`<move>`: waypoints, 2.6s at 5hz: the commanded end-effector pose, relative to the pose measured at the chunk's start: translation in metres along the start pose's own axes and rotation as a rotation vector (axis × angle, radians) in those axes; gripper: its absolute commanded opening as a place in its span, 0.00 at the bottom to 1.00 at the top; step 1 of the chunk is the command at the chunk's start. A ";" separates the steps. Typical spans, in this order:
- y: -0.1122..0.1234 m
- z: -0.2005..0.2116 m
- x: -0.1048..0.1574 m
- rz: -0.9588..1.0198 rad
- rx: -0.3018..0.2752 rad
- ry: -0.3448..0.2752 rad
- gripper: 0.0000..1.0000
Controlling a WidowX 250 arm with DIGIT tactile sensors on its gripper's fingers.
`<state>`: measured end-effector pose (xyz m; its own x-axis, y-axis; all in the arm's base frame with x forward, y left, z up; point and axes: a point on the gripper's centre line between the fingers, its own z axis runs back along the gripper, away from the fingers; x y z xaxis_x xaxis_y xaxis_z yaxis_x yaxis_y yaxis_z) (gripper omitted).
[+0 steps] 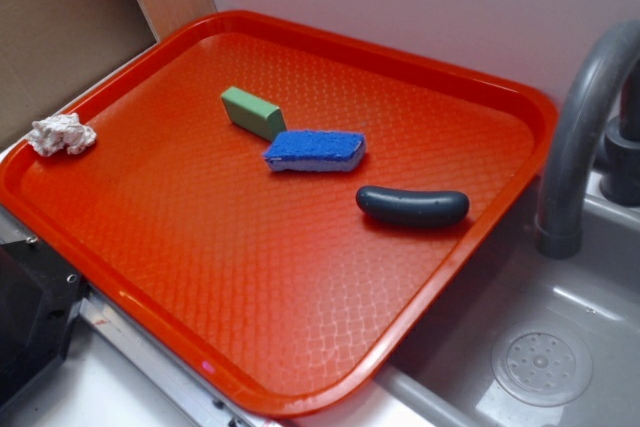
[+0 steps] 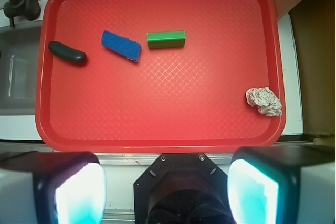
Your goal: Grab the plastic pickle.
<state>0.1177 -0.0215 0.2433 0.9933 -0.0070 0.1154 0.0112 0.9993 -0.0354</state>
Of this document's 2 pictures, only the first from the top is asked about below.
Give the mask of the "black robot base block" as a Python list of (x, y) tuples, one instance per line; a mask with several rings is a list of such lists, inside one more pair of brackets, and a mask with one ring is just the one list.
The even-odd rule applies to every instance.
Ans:
[(44, 240), (1, 245), (1, 411), (62, 365), (87, 287)]

